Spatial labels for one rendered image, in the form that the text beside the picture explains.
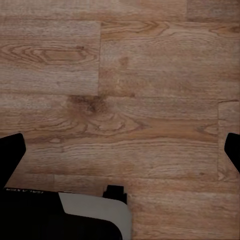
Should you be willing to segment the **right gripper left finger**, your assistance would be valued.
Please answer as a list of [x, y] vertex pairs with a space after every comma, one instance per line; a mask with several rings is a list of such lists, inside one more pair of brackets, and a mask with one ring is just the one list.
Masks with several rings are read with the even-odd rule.
[[26, 152], [21, 133], [0, 138], [0, 193]]

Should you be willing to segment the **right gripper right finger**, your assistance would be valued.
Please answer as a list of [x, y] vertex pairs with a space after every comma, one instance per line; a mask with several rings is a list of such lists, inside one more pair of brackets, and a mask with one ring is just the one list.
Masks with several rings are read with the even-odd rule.
[[225, 141], [224, 151], [240, 173], [240, 135], [229, 133]]

